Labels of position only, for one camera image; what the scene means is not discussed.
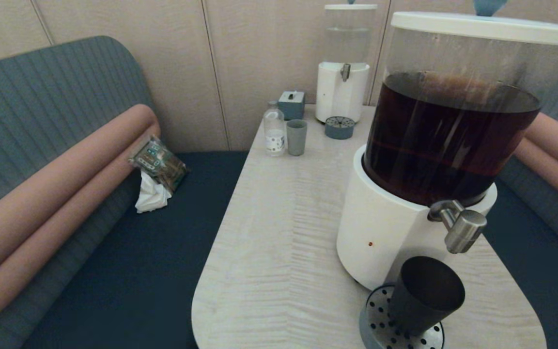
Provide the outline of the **large white dispenser lid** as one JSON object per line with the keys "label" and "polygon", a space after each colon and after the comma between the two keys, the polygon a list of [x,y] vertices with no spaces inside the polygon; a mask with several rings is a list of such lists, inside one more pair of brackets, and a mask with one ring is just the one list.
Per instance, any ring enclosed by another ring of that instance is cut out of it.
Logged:
{"label": "large white dispenser lid", "polygon": [[410,31],[558,46],[558,24],[521,18],[399,11],[390,24]]}

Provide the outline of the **small blue drip tray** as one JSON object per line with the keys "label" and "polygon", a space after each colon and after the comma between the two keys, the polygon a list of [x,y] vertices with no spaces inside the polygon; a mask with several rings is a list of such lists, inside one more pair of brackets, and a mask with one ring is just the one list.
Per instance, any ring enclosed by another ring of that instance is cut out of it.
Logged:
{"label": "small blue drip tray", "polygon": [[326,137],[343,141],[352,137],[355,126],[356,122],[348,117],[329,117],[325,121],[324,133]]}

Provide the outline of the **grey-blue cup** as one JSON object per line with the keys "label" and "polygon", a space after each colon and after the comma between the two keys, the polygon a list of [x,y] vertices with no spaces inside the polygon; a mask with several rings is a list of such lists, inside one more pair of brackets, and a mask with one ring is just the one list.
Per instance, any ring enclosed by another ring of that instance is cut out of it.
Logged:
{"label": "grey-blue cup", "polygon": [[286,122],[286,137],[288,140],[288,153],[292,156],[301,156],[304,153],[307,137],[307,122],[304,120],[291,120]]}

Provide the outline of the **large metal dispenser tap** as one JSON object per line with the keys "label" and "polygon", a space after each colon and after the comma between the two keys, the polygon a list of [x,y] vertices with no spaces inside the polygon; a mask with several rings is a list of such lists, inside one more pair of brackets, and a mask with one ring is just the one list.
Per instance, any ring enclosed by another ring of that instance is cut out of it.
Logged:
{"label": "large metal dispenser tap", "polygon": [[428,219],[442,222],[447,229],[444,243],[451,254],[467,252],[487,226],[485,215],[465,208],[457,200],[444,200],[430,206]]}

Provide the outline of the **large silver drip tray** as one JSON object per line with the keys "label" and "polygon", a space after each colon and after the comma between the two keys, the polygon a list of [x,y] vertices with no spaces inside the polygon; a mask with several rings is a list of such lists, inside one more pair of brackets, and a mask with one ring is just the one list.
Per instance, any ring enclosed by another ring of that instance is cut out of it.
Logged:
{"label": "large silver drip tray", "polygon": [[366,349],[445,349],[441,322],[420,335],[401,332],[389,312],[395,285],[377,287],[359,313],[359,333]]}

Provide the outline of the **clear plastic bottle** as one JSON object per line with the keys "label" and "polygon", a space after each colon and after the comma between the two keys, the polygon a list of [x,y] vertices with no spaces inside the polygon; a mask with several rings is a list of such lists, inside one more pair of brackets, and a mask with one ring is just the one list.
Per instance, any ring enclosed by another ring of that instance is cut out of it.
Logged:
{"label": "clear plastic bottle", "polygon": [[278,107],[277,101],[269,101],[263,114],[266,154],[278,157],[285,153],[285,115]]}

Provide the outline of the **small clear water dispenser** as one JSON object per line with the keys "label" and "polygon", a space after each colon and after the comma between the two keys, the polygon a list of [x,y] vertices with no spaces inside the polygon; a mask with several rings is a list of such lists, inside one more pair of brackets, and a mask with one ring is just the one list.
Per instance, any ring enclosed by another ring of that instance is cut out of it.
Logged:
{"label": "small clear water dispenser", "polygon": [[[341,116],[359,121],[370,65],[366,58],[376,10],[325,11],[322,59],[317,71],[316,118]],[[351,65],[347,82],[341,67]]]}

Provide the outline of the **crumpled white tissue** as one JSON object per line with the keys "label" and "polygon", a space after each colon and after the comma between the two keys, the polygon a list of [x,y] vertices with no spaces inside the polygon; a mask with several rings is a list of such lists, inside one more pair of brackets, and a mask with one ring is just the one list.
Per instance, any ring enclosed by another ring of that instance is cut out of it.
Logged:
{"label": "crumpled white tissue", "polygon": [[172,193],[146,172],[141,172],[141,185],[135,209],[138,214],[166,207]]}

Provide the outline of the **large dark tea dispenser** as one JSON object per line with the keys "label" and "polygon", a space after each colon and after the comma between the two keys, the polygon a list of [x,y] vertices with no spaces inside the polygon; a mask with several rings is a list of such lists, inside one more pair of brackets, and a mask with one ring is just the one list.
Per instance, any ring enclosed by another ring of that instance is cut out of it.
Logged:
{"label": "large dark tea dispenser", "polygon": [[337,236],[344,269],[369,290],[413,256],[452,255],[430,206],[457,200],[486,216],[498,173],[558,80],[558,46],[393,27],[389,49]]}

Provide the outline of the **dark teal seat cushion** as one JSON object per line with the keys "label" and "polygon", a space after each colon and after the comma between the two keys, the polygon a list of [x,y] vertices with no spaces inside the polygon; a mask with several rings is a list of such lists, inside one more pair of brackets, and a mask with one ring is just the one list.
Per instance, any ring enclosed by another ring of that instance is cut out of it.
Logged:
{"label": "dark teal seat cushion", "polygon": [[180,153],[168,205],[130,207],[22,349],[199,349],[192,301],[248,152]]}
{"label": "dark teal seat cushion", "polygon": [[485,238],[536,312],[547,349],[558,349],[558,234],[509,186],[496,187]]}

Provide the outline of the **small blue box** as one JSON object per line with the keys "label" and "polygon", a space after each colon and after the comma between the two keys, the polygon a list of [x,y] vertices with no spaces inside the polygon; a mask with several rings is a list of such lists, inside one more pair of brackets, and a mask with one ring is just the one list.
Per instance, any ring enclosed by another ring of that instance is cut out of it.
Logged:
{"label": "small blue box", "polygon": [[305,93],[303,91],[283,91],[278,100],[279,110],[286,121],[302,120],[304,118]]}

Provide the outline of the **black cup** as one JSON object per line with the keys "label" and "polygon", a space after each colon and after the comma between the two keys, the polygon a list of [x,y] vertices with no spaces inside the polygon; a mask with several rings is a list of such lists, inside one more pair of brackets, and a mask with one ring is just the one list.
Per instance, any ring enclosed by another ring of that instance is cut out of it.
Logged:
{"label": "black cup", "polygon": [[440,260],[415,256],[403,263],[390,298],[390,320],[400,332],[421,335],[465,302],[463,281]]}

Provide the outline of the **small white dispenser lid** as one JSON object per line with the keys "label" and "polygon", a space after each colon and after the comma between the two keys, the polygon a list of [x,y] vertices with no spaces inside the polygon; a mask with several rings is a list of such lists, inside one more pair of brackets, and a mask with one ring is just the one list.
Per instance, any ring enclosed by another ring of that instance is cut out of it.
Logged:
{"label": "small white dispenser lid", "polygon": [[326,4],[324,9],[328,11],[367,11],[378,9],[378,4],[357,4],[355,0],[349,0],[342,4]]}

